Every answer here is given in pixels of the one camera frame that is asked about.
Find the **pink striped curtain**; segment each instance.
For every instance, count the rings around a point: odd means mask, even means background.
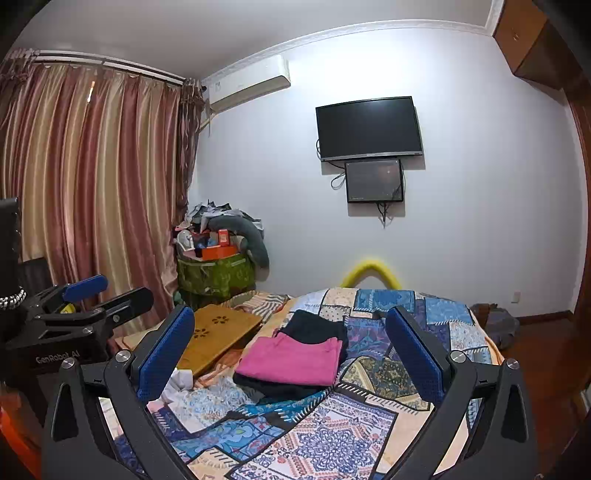
[[[135,287],[172,309],[181,88],[112,69],[34,64],[0,129],[0,197],[19,197],[23,260],[45,256],[57,283],[101,273],[105,300]]]

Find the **tv screen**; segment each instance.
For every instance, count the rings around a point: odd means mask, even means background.
[[[402,202],[400,160],[354,161],[345,164],[347,202]]]
[[[319,106],[316,122],[322,160],[423,153],[412,97]]]

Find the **silver chain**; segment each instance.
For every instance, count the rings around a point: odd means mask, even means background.
[[[27,292],[21,287],[21,290],[9,297],[0,297],[0,310],[14,310],[24,299],[27,298]]]

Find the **metal screw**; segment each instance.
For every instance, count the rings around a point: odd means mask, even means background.
[[[466,354],[459,350],[453,350],[450,353],[450,356],[452,357],[452,360],[457,364],[462,364],[466,361]]]
[[[514,358],[507,359],[507,366],[512,370],[519,370],[519,362]]]
[[[61,367],[62,368],[72,368],[75,363],[76,363],[76,360],[74,360],[71,356],[69,356],[61,363]]]
[[[117,360],[120,364],[123,364],[129,360],[130,357],[131,352],[129,350],[121,350],[120,352],[117,352],[117,355],[115,355],[115,360]]]

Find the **patchwork bedspread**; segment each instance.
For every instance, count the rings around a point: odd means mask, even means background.
[[[205,388],[215,387],[216,395],[195,395],[204,403],[193,418],[183,418],[160,402],[148,408],[200,480],[380,480],[433,411],[390,344],[383,321],[374,319],[375,310],[396,305],[411,312],[421,328],[433,333],[448,351],[462,350],[475,362],[502,362],[464,304],[412,290],[331,288],[289,301],[255,337],[271,336],[298,309],[344,322],[349,335],[347,360],[331,388],[299,401],[263,398],[237,406],[239,387],[230,379],[233,368],[226,368],[217,382],[208,378]],[[206,404],[213,397],[215,405]],[[228,406],[221,408],[225,400]],[[457,460],[478,406],[478,400],[471,401],[466,421],[438,471]],[[112,412],[103,409],[121,461],[143,472],[121,429],[113,427]],[[206,427],[195,431],[200,424]]]

